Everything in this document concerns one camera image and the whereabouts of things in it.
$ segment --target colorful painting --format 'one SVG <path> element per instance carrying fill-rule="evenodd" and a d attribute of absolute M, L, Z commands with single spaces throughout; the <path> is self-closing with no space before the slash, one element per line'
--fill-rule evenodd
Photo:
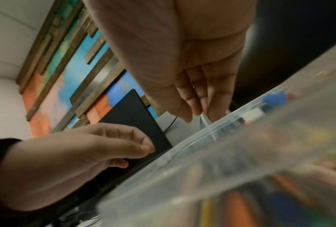
<path fill-rule="evenodd" d="M 65 1 L 65 4 L 63 4 L 58 11 L 61 20 L 64 20 L 68 17 L 76 2 L 77 0 Z M 35 72 L 30 79 L 26 89 L 22 94 L 27 112 L 33 106 L 41 90 L 43 89 L 49 78 L 52 76 L 60 60 L 63 58 L 64 54 L 68 50 L 70 46 L 70 34 L 76 26 L 79 18 L 80 16 L 74 22 L 68 34 L 54 54 L 51 62 L 47 67 L 46 72 L 43 75 Z M 79 46 L 77 52 L 69 61 L 64 72 L 58 78 L 57 82 L 55 83 L 45 100 L 42 102 L 40 108 L 30 120 L 30 127 L 32 135 L 34 137 L 49 134 L 50 131 L 67 113 L 67 111 L 72 107 L 70 97 L 73 95 L 78 86 L 82 83 L 88 73 L 92 70 L 97 61 L 102 57 L 104 52 L 109 48 L 109 45 L 105 44 L 95 56 L 93 61 L 89 65 L 86 64 L 84 57 L 100 35 L 101 33 L 98 31 L 93 38 L 89 37 L 88 35 L 86 36 L 82 44 Z M 90 86 L 97 86 L 107 75 L 107 70 L 108 69 L 103 69 L 97 75 L 96 79 L 91 83 Z M 100 100 L 89 111 L 89 113 L 87 114 L 89 120 L 92 123 L 97 123 L 131 89 L 136 89 L 140 96 L 144 94 L 134 78 L 129 73 L 126 73 L 106 92 L 105 95 L 102 96 L 102 98 L 100 98 Z M 152 116 L 154 118 L 157 118 L 152 108 L 149 108 L 149 110 Z M 77 121 L 78 119 L 76 117 L 73 118 L 65 130 L 72 128 Z"/>

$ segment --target clear plastic bin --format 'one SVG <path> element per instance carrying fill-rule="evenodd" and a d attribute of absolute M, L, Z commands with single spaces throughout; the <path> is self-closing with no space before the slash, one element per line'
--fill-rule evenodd
<path fill-rule="evenodd" d="M 333 74 L 251 125 L 263 97 L 186 139 L 98 205 L 102 225 L 336 226 Z"/>

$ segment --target wall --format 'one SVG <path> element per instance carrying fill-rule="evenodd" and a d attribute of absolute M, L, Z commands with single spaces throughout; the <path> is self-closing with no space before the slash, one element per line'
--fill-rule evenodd
<path fill-rule="evenodd" d="M 53 2 L 0 0 L 0 77 L 17 77 Z"/>
<path fill-rule="evenodd" d="M 0 78 L 0 138 L 31 138 L 29 123 L 18 85 L 14 80 Z"/>

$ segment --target human hand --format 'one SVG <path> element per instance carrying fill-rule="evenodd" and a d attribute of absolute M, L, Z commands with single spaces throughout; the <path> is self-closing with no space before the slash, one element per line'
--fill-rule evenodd
<path fill-rule="evenodd" d="M 123 158 L 154 152 L 140 130 L 99 123 L 14 144 L 0 162 L 0 202 L 17 211 L 53 204 Z"/>
<path fill-rule="evenodd" d="M 117 58 L 163 108 L 217 121 L 257 0 L 84 0 Z"/>

